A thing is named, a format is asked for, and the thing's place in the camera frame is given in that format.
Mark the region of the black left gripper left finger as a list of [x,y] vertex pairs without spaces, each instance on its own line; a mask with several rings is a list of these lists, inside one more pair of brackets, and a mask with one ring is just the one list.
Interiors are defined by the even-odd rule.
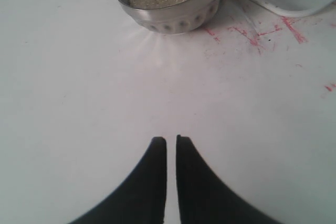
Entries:
[[72,223],[163,223],[166,190],[166,140],[154,137],[118,188]]

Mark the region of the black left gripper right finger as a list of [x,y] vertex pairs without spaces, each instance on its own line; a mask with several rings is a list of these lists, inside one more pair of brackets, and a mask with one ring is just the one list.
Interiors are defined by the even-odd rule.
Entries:
[[278,223],[234,193],[204,161],[192,140],[176,137],[181,223]]

